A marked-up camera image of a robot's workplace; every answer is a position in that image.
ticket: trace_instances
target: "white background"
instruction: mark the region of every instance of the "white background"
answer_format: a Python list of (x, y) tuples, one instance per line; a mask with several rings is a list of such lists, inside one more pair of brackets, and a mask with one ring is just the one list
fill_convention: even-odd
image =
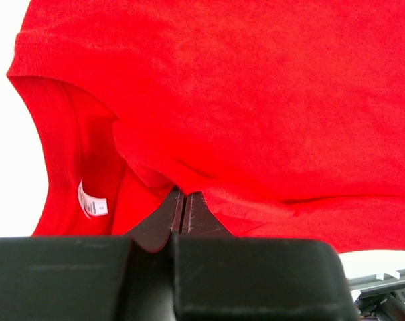
[[(33, 120), (5, 76), (28, 3), (0, 1), (0, 237), (31, 235), (48, 189)], [(348, 253), (341, 258), (348, 277), (405, 268), (402, 251)]]

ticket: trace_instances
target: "red t-shirt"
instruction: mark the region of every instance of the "red t-shirt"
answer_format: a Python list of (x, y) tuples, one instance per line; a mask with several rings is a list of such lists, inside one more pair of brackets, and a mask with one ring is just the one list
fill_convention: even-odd
[(126, 233), (178, 185), (237, 236), (405, 249), (405, 0), (33, 0), (8, 77), (35, 235)]

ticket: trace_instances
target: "red fabric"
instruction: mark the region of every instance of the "red fabric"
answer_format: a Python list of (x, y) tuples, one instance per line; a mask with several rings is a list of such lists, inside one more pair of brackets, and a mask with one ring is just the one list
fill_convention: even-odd
[(405, 249), (405, 0), (271, 2), (33, 0), (8, 77), (48, 169), (35, 235), (126, 233), (178, 185), (237, 236)]

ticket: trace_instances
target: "white label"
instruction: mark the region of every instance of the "white label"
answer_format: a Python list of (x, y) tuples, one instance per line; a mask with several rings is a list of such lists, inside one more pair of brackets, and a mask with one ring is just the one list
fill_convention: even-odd
[(351, 291), (352, 300), (355, 302), (361, 296), (361, 290), (355, 289)]
[(80, 206), (85, 214), (91, 216), (103, 216), (108, 214), (107, 199), (99, 199), (86, 194), (83, 191), (83, 181), (80, 181), (77, 194)]
[(397, 280), (400, 279), (399, 271), (388, 271), (388, 272), (378, 273), (378, 274), (376, 274), (376, 279), (383, 280), (384, 276), (385, 276), (384, 274), (388, 274), (388, 275), (392, 276), (393, 278), (396, 278)]

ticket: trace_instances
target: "care label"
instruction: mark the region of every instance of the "care label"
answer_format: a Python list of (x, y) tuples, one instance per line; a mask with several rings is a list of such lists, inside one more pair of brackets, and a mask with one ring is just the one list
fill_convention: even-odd
[(83, 181), (80, 181), (77, 194), (80, 206), (85, 214), (91, 216), (103, 216), (108, 214), (107, 199), (99, 199), (86, 194), (83, 191)]

